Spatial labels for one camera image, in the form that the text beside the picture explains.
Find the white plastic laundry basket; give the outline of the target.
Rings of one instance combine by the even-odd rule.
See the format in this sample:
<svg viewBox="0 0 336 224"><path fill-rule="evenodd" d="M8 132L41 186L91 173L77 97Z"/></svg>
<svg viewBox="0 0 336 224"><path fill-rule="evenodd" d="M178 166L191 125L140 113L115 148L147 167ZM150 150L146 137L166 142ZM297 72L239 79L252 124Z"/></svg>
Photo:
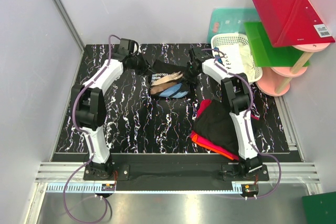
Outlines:
<svg viewBox="0 0 336 224"><path fill-rule="evenodd" d="M243 44L244 46L247 45L250 49L248 38L244 34L239 34L239 33L217 34L211 39L212 48L219 47L222 45L233 45L233 44ZM263 71L261 67L256 66L255 62L254 62L254 66L255 66L255 69L257 70L256 79L255 79L255 82L256 82L261 79L263 75Z"/></svg>

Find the orange t shirt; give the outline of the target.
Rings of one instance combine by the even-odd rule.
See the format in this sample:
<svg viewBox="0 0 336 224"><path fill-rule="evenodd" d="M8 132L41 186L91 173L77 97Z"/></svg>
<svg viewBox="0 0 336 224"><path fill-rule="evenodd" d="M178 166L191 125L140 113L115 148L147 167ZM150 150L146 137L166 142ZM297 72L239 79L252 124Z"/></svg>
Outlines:
<svg viewBox="0 0 336 224"><path fill-rule="evenodd" d="M217 154L220 154L222 156L225 156L225 157L229 158L231 161L233 161L233 160L238 161L239 160L239 157L236 154L233 154L233 153L225 150L224 148L213 144L208 139L196 134L193 131L190 134L190 138L197 145L199 145L199 146L201 146L201 147L203 147L207 150L213 151Z"/></svg>

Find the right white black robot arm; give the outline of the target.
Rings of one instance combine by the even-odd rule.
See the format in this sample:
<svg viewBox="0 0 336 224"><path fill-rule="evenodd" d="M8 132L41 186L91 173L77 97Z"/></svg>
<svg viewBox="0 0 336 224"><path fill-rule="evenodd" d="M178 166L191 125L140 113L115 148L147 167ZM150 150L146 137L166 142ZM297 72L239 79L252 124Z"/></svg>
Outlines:
<svg viewBox="0 0 336 224"><path fill-rule="evenodd" d="M219 49L192 48L188 51L191 61L185 76L189 79L203 73L221 85L220 105L228 112L235 129L239 161L236 173L244 180L254 179L263 167L261 153L256 146L251 124L253 94L247 76L235 73L224 65L226 54Z"/></svg>

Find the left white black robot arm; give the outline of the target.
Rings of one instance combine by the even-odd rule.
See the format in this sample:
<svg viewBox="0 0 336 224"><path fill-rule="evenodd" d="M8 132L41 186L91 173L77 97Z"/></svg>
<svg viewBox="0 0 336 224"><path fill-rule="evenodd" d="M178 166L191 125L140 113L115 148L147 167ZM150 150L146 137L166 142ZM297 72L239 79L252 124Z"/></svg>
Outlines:
<svg viewBox="0 0 336 224"><path fill-rule="evenodd" d="M73 126L84 135L89 149L86 172L103 180L116 174L103 132L107 116L104 94L125 70L131 69L138 75L144 75L151 68L143 58L138 42L120 38L120 43L113 49L112 37L116 36L108 38L108 58L103 65L89 80L75 84L71 89Z"/></svg>

